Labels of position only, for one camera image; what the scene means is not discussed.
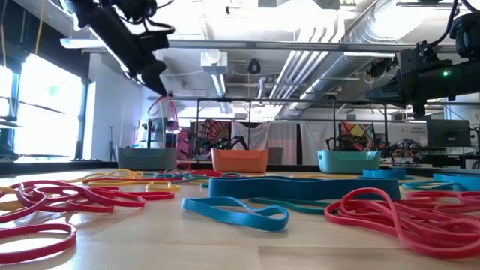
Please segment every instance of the table surface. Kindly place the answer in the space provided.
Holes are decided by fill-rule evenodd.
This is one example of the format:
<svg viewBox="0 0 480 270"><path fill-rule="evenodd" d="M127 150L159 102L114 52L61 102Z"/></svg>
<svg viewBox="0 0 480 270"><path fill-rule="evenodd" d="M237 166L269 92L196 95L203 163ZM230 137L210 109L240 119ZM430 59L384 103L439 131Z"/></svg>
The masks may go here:
<svg viewBox="0 0 480 270"><path fill-rule="evenodd" d="M98 169L0 178L1 186L29 180L77 179ZM289 176L312 173L272 173ZM144 190L144 187L121 187ZM15 265L12 269L479 269L480 257L441 260L413 253L389 235L325 221L323 216L289 211L286 229L264 232L209 220L180 208L185 197L207 197L198 184L182 185L175 199L147 202L144 209L115 207L112 214L37 212L0 224L74 224L77 245L53 256ZM253 207L264 207L248 203ZM0 239L0 252L52 244L65 237L54 232Z"/></svg>

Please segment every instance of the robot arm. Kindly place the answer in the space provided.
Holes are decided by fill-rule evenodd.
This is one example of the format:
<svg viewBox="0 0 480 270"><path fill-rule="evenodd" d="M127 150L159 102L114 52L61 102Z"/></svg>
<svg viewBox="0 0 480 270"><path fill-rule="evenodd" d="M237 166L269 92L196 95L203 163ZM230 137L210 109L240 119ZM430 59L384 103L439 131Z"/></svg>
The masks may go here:
<svg viewBox="0 0 480 270"><path fill-rule="evenodd" d="M157 10L155 0L99 0L99 3L94 0L50 1L71 15L78 29L88 26L92 33L105 43L107 50L120 63L127 77L162 96L167 95L167 90L160 80L160 74L167 66L165 62L157 60L152 52L168 48L167 35L174 33L175 29L149 19ZM148 21L166 30L145 30L142 34L132 34L116 13L114 5L121 10L126 20L133 20L134 24L145 25Z"/></svg>

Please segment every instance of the curtain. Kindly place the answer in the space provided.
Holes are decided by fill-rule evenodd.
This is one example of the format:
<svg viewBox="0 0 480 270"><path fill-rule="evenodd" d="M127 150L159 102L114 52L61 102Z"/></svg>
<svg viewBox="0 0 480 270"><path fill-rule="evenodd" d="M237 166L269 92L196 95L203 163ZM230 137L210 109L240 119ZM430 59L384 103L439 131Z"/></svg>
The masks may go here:
<svg viewBox="0 0 480 270"><path fill-rule="evenodd" d="M269 139L270 123L262 123L261 125L250 129L250 150L263 150L267 147ZM232 123L232 138L235 136L243 136L245 143L248 145L248 127L242 123L234 121ZM237 143L233 150L244 150L242 145Z"/></svg>
<svg viewBox="0 0 480 270"><path fill-rule="evenodd" d="M271 123L267 148L282 148L282 165L297 164L297 124Z"/></svg>
<svg viewBox="0 0 480 270"><path fill-rule="evenodd" d="M317 151L328 150L326 140L333 137L333 128L332 123L317 121L300 124L303 165L318 165Z"/></svg>

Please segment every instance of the monitor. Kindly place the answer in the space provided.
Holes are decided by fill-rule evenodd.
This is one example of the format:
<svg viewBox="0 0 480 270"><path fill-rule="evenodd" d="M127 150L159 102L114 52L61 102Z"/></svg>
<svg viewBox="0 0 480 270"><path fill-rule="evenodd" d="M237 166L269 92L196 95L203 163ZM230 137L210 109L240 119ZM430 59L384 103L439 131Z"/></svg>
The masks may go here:
<svg viewBox="0 0 480 270"><path fill-rule="evenodd" d="M428 147L471 147L468 121L427 120Z"/></svg>

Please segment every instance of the ceiling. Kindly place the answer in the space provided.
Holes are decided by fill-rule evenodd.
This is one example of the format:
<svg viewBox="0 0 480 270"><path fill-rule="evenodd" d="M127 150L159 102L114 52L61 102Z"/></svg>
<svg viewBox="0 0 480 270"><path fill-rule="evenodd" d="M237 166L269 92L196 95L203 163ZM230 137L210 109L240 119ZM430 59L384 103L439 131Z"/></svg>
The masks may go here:
<svg viewBox="0 0 480 270"><path fill-rule="evenodd" d="M41 0L14 0L29 12L39 17ZM166 1L157 0L159 5ZM318 23L321 19L321 10L313 0L290 0L276 8L258 8L259 0L229 0L225 1L230 6L230 15L225 12L225 4L218 4L220 0L177 0L173 4L159 10L153 17L154 21L169 23L176 28L176 33L170 39L186 40L237 40L237 41L298 41L298 29L307 27L308 23ZM345 26L348 27L354 19L362 13L374 0L356 0L356 8L351 11L342 11ZM437 10L432 13L417 29L407 34L400 40L401 43L414 44L427 39L437 39L444 31L447 10ZM45 6L45 22L69 38L94 38L87 29L74 31L72 18L61 12L58 8L47 2ZM134 33L143 31L141 25L129 25ZM200 90L198 93L215 97L216 91L212 77L203 73L200 66L201 49L162 49L155 52L159 59L163 59L168 69L161 77L167 90L182 89ZM240 50L229 49L228 73L226 83L246 84L258 83L260 77L276 77L290 54L289 51L268 50ZM262 76L247 76L247 67L251 59L259 59L262 65ZM297 89L292 98L297 98L334 59L326 58L316 72L307 80L305 87ZM392 73L384 78L367 83L364 79L365 70L357 74L358 81L345 82L337 99L362 98L363 94L371 87L378 86L390 80ZM248 95L246 86L229 86L227 94L230 96Z"/></svg>

